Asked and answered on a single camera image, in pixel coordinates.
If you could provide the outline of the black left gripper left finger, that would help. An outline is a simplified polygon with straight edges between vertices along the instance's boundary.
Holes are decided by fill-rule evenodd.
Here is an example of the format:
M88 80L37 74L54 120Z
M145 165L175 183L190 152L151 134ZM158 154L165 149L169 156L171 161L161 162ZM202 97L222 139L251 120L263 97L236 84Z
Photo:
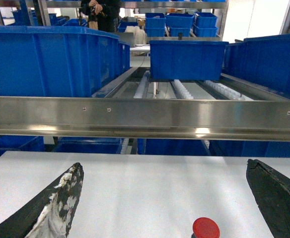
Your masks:
M80 200L84 171L74 163L0 223L0 238L67 238Z

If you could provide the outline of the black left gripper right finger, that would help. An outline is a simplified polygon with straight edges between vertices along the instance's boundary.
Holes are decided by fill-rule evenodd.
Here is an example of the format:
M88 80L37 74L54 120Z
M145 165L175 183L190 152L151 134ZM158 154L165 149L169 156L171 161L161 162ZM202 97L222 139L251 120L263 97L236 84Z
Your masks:
M290 238L290 178L260 160L247 161L246 179L275 238Z

